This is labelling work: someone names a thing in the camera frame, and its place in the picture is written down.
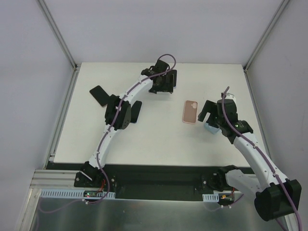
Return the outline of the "light blue phone case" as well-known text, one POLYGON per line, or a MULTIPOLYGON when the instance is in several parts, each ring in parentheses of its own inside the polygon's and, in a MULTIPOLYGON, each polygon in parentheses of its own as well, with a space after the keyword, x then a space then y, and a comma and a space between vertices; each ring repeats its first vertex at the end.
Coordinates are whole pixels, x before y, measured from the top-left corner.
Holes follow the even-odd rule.
POLYGON ((220 132, 219 128, 213 127, 211 125, 209 125, 208 123, 204 124, 204 127, 207 131, 209 131, 211 134, 217 134, 218 132, 220 132))

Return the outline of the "blue phone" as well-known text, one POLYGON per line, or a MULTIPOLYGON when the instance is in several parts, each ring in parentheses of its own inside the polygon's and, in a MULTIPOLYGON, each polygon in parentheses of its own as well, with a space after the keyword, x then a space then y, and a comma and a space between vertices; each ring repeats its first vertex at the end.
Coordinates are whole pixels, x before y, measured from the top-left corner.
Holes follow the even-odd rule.
POLYGON ((136 101, 131 107, 131 121, 130 121, 131 123, 133 124, 137 123, 141 107, 142 107, 141 101, 136 101))

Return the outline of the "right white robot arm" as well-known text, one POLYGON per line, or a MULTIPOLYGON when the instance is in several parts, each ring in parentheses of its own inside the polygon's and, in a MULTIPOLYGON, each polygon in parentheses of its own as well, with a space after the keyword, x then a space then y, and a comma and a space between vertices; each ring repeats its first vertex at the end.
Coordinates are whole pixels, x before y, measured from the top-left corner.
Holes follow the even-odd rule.
POLYGON ((206 121, 210 127, 221 130, 222 135, 244 156, 257 177, 257 181, 253 181, 238 167, 229 165, 218 169, 208 181, 209 187, 217 191, 230 187, 238 189, 254 201, 255 209, 264 221, 289 214, 299 218, 300 183, 288 179, 261 150, 251 126, 245 120, 238 119, 233 99, 207 100, 198 121, 206 121))

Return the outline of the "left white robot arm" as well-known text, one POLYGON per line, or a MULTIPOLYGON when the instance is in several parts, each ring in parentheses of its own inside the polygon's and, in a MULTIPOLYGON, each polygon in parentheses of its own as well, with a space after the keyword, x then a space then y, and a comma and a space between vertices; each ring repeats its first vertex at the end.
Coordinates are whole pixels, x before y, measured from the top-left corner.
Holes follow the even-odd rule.
POLYGON ((120 95, 111 95, 105 111, 105 128, 102 138, 91 158, 84 163, 80 172, 85 177, 85 182, 91 187, 101 184, 103 167, 109 152, 109 146, 116 134, 124 130, 131 123, 131 108, 145 91, 149 93, 173 93, 176 85, 175 64, 169 66, 158 59, 154 66, 142 70, 138 80, 120 95))

